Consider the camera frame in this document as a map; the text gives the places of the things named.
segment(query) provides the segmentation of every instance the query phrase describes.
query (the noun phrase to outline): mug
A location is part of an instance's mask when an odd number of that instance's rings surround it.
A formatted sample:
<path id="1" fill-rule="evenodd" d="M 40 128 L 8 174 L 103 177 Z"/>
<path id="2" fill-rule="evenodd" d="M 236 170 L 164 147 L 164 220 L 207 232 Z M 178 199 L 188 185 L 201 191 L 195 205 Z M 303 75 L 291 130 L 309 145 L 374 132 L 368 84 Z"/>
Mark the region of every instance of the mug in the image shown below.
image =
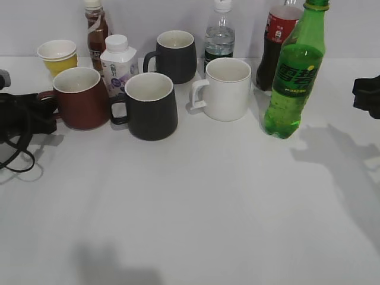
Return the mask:
<path id="1" fill-rule="evenodd" d="M 144 58 L 144 72 L 148 72 L 153 57 L 156 57 L 157 72 L 168 76 L 174 84 L 192 80 L 197 71 L 194 36 L 187 31 L 166 31 L 159 35 L 156 51 Z"/>
<path id="2" fill-rule="evenodd" d="M 44 43 L 37 49 L 37 54 L 52 77 L 78 66 L 77 46 L 70 40 L 52 40 Z"/>
<path id="3" fill-rule="evenodd" d="M 217 121 L 240 119 L 248 110 L 251 74 L 251 67 L 235 58 L 211 61 L 206 67 L 206 79 L 194 82 L 191 87 L 191 109 L 203 108 L 207 116 Z M 196 102 L 203 87 L 203 100 Z"/>
<path id="4" fill-rule="evenodd" d="M 53 90 L 40 93 L 40 100 L 54 97 L 56 117 L 70 127 L 94 129 L 109 120 L 109 96 L 99 72 L 87 67 L 62 71 L 53 80 Z"/>
<path id="5" fill-rule="evenodd" d="M 145 141 L 162 140 L 175 132 L 178 113 L 169 77 L 154 72 L 136 75 L 126 83 L 125 93 L 110 99 L 112 123 L 128 124 L 131 134 Z M 116 103 L 125 103 L 125 117 L 113 116 L 112 105 Z"/>

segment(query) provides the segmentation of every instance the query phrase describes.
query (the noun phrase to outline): black mug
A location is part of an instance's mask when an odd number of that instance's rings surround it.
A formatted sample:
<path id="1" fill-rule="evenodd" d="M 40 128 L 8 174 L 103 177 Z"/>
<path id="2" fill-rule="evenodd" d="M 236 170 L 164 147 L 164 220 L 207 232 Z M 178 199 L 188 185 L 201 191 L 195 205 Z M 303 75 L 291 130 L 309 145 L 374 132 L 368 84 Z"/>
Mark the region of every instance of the black mug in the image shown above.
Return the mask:
<path id="1" fill-rule="evenodd" d="M 144 58 L 144 72 L 148 72 L 153 57 L 156 57 L 157 72 L 168 76 L 174 84 L 192 80 L 197 71 L 194 37 L 187 31 L 166 31 L 159 35 L 156 51 Z"/>
<path id="2" fill-rule="evenodd" d="M 110 99 L 112 123 L 128 124 L 131 134 L 145 141 L 162 140 L 175 132 L 177 103 L 169 77 L 155 72 L 136 75 L 126 83 L 125 92 Z M 112 105 L 116 103 L 125 103 L 125 117 L 114 117 Z"/>

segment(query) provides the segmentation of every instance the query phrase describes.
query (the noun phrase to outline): mug rim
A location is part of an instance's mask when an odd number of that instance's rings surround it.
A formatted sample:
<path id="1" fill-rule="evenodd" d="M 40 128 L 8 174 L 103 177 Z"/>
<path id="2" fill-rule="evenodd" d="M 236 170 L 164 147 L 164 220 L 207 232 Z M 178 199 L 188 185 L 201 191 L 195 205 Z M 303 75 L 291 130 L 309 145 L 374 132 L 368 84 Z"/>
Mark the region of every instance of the mug rim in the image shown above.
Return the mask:
<path id="1" fill-rule="evenodd" d="M 48 44 L 58 43 L 58 42 L 67 42 L 67 43 L 72 44 L 73 47 L 69 52 L 65 53 L 65 55 L 63 55 L 63 56 L 50 57 L 50 56 L 43 56 L 40 53 L 40 50 L 42 49 L 43 46 L 48 45 Z M 37 55 L 45 61 L 60 61 L 61 59 L 66 58 L 67 56 L 73 55 L 76 51 L 77 51 L 77 45 L 72 40 L 64 40 L 64 39 L 62 39 L 62 40 L 50 40 L 46 43 L 43 43 L 42 45 L 40 45 L 37 48 Z"/>
<path id="2" fill-rule="evenodd" d="M 93 84 L 91 87 L 86 88 L 86 89 L 83 89 L 83 90 L 81 90 L 81 91 L 71 91 L 71 92 L 66 92 L 66 91 L 62 91 L 62 90 L 60 90 L 59 88 L 57 88 L 57 87 L 56 87 L 56 84 L 55 84 L 57 78 L 59 79 L 59 77 L 63 76 L 64 73 L 71 72 L 73 69 L 90 70 L 91 72 L 96 72 L 96 74 L 97 74 L 97 81 L 96 81 L 96 83 Z M 58 92 L 61 92 L 61 93 L 64 93 L 64 94 L 78 94 L 78 93 L 82 93 L 82 92 L 85 92 L 85 91 L 88 91 L 88 90 L 94 88 L 96 85 L 99 84 L 100 79 L 101 79 L 100 73 L 99 73 L 98 71 L 96 71 L 95 69 L 93 69 L 93 68 L 89 68 L 89 67 L 72 67 L 72 68 L 69 68 L 69 69 L 66 69 L 66 70 L 60 72 L 60 73 L 59 73 L 59 74 L 53 79 L 53 88 L 54 88 L 55 90 L 57 90 Z"/>
<path id="3" fill-rule="evenodd" d="M 73 53 L 70 53 L 69 55 L 64 56 L 63 58 L 56 58 L 56 59 L 41 58 L 41 59 L 47 62 L 60 62 L 60 61 L 66 61 L 67 59 L 74 57 L 76 54 L 77 54 L 77 51 L 75 50 Z"/>
<path id="4" fill-rule="evenodd" d="M 180 47 L 171 47 L 171 46 L 166 46 L 166 45 L 163 45 L 162 43 L 160 43 L 160 38 L 162 36 L 164 36 L 165 34 L 168 34 L 168 33 L 173 33 L 173 32 L 176 32 L 176 33 L 185 33 L 187 35 L 190 35 L 191 36 L 191 43 L 186 45 L 186 46 L 180 46 Z M 182 30 L 171 30 L 171 31 L 164 31 L 163 33 L 161 33 L 158 37 L 157 37 L 157 43 L 160 45 L 160 46 L 163 46 L 164 48 L 167 48 L 167 49 L 184 49 L 184 48 L 187 48 L 189 46 L 191 46 L 193 43 L 194 43 L 195 39 L 194 39 L 194 36 L 189 33 L 188 31 L 182 31 Z"/>
<path id="5" fill-rule="evenodd" d="M 138 98 L 136 98 L 136 97 L 130 95 L 130 94 L 128 93 L 128 86 L 131 85 L 134 81 L 138 80 L 140 77 L 146 77 L 146 76 L 148 76 L 148 75 L 154 75 L 154 76 L 162 77 L 162 78 L 164 78 L 165 80 L 169 80 L 169 82 L 170 82 L 170 91 L 167 92 L 167 94 L 165 94 L 164 96 L 161 96 L 161 97 L 159 97 L 158 99 L 154 99 L 154 100 L 141 100 L 141 99 L 138 99 Z M 145 72 L 145 73 L 141 73 L 141 74 L 138 74 L 138 75 L 135 75 L 135 76 L 131 77 L 131 78 L 126 82 L 126 84 L 125 84 L 124 93 L 125 93 L 128 97 L 130 97 L 130 98 L 132 98 L 132 99 L 134 99 L 134 100 L 136 100 L 136 101 L 138 101 L 138 102 L 157 102 L 157 101 L 160 101 L 160 100 L 166 98 L 167 96 L 169 96 L 169 95 L 173 92 L 173 90 L 174 90 L 174 83 L 173 83 L 173 81 L 172 81 L 168 76 L 166 76 L 166 75 L 164 75 L 164 74 L 161 74 L 161 73 L 158 73 L 158 72 Z"/>
<path id="6" fill-rule="evenodd" d="M 248 68 L 249 68 L 249 74 L 243 78 L 243 79 L 240 79 L 240 80 L 235 80 L 235 81 L 227 81 L 227 80 L 220 80 L 218 78 L 215 78 L 213 77 L 209 72 L 208 72 L 208 69 L 210 67 L 210 64 L 215 64 L 216 62 L 218 61 L 235 61 L 235 62 L 239 62 L 239 63 L 242 63 L 244 65 L 246 65 Z M 215 81 L 218 81 L 218 82 L 223 82 L 223 83 L 238 83 L 238 82 L 242 82 L 242 81 L 245 81 L 247 80 L 248 78 L 250 78 L 252 76 L 252 68 L 249 64 L 247 64 L 245 61 L 242 61 L 240 59 L 237 59 L 237 58 L 217 58 L 217 59 L 214 59 L 212 60 L 209 64 L 207 64 L 206 66 L 206 74 L 208 76 L 210 76 L 213 80 Z"/>

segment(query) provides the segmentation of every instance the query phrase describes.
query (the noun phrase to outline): green bottle neck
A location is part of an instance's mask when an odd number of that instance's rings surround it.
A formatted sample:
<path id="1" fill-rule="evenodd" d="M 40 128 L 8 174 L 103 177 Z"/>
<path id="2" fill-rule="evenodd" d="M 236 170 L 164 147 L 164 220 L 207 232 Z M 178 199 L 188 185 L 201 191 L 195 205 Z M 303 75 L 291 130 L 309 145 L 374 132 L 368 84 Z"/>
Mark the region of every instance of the green bottle neck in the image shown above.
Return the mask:
<path id="1" fill-rule="evenodd" d="M 324 18 L 327 10 L 305 8 L 302 18 L 294 28 L 289 44 L 294 43 L 295 40 L 297 45 L 312 46 L 325 54 Z"/>
<path id="2" fill-rule="evenodd" d="M 303 4 L 303 6 L 307 10 L 314 10 L 314 11 L 323 11 L 323 12 L 326 12 L 327 10 L 330 9 L 330 6 L 328 4 L 324 5 L 324 6 L 319 6 L 319 5 L 313 5 L 313 4 L 310 4 L 310 3 L 306 2 L 305 4 Z"/>

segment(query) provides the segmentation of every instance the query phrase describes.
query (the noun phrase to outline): red mug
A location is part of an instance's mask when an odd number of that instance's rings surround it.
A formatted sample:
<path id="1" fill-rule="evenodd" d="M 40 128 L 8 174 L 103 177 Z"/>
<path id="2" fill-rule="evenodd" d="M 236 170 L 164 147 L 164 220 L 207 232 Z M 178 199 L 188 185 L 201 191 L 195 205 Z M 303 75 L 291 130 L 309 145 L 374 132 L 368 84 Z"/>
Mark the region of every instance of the red mug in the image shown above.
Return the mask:
<path id="1" fill-rule="evenodd" d="M 55 117 L 62 118 L 70 128 L 94 129 L 109 120 L 109 96 L 95 69 L 75 67 L 62 71 L 53 80 L 53 90 L 37 98 L 52 97 L 58 103 Z"/>

